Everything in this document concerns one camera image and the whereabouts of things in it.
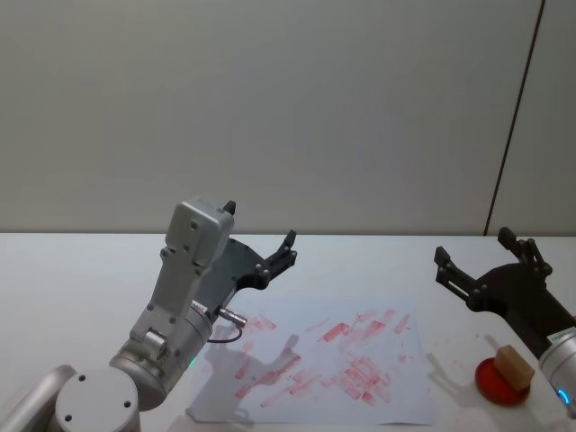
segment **cable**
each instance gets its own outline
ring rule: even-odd
[[[242,338],[242,328],[236,327],[238,334],[231,339],[208,339],[209,344],[229,344],[230,342],[236,342],[238,339]]]

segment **blue light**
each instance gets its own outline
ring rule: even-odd
[[[570,405],[570,398],[568,397],[568,393],[565,390],[558,389],[558,396],[562,399],[566,405]]]

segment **white paper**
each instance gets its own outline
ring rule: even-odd
[[[432,424],[414,313],[382,298],[235,299],[244,337],[209,344],[196,358],[196,421]],[[236,330],[217,325],[213,338]]]

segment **red dish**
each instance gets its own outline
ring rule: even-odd
[[[526,400],[530,387],[516,391],[494,367],[494,358],[487,358],[476,368],[476,387],[488,401],[513,406]]]

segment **white table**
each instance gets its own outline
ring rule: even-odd
[[[281,236],[238,236],[263,256]],[[538,238],[554,272],[550,291],[576,311],[576,238]],[[261,295],[362,296],[385,291],[412,300],[426,353],[453,382],[447,392],[430,388],[440,411],[433,427],[359,427],[355,430],[539,431],[576,430],[540,373],[526,404],[505,409],[490,404],[473,384],[476,365],[493,356],[496,344],[511,344],[536,367],[536,360],[499,317],[475,314],[435,282],[436,246],[478,277],[514,257],[495,238],[299,236],[296,266]],[[107,365],[152,293],[160,268],[161,235],[0,234],[0,403],[23,383],[56,365],[76,369]],[[194,425],[188,371],[157,409],[142,415],[145,432],[239,431],[238,425]],[[344,432],[350,427],[255,425],[259,431]]]

